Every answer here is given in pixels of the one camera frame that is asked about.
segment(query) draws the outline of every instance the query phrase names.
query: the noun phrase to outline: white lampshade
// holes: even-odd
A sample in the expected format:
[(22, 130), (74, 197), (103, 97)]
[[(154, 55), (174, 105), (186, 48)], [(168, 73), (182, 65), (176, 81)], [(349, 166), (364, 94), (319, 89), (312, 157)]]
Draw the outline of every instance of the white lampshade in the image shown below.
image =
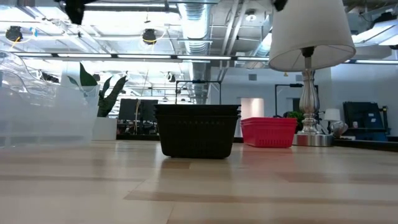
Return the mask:
[(341, 121), (339, 109), (327, 109), (325, 111), (325, 121)]
[(302, 48), (315, 47), (312, 69), (338, 65), (356, 53), (342, 0), (290, 0), (274, 13), (270, 68), (305, 69)]

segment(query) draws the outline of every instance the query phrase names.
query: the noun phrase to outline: lamp base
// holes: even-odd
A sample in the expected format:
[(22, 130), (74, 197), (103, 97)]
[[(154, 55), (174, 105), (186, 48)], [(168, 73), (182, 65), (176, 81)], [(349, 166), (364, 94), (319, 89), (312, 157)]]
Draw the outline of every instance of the lamp base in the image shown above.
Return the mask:
[(294, 146), (331, 147), (333, 136), (324, 134), (295, 134)]

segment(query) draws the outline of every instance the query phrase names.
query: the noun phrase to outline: black basket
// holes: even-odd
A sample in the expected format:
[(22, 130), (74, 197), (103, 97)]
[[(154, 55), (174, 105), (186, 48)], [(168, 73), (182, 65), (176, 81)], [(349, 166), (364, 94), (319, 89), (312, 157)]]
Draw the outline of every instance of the black basket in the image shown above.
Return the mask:
[(158, 115), (237, 116), (241, 105), (154, 105)]
[(224, 159), (231, 154), (239, 116), (156, 115), (166, 156)]

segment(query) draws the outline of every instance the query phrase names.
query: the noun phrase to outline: storage bin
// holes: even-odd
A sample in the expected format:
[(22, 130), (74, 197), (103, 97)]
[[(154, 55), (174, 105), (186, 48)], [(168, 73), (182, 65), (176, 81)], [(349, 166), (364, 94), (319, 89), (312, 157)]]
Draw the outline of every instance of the storage bin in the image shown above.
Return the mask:
[(241, 121), (243, 141), (254, 147), (290, 147), (296, 125), (295, 118), (244, 119)]
[(160, 144), (166, 156), (224, 159), (231, 154), (239, 105), (155, 107)]
[(88, 144), (99, 86), (67, 88), (33, 77), (22, 59), (0, 51), (0, 149)]

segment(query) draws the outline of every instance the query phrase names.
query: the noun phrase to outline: table surface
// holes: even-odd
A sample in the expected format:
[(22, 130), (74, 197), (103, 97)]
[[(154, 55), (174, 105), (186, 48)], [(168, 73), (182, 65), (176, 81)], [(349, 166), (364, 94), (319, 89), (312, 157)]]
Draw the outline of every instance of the table surface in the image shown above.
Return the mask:
[(171, 159), (159, 142), (0, 152), (0, 223), (398, 223), (398, 154), (345, 147)]

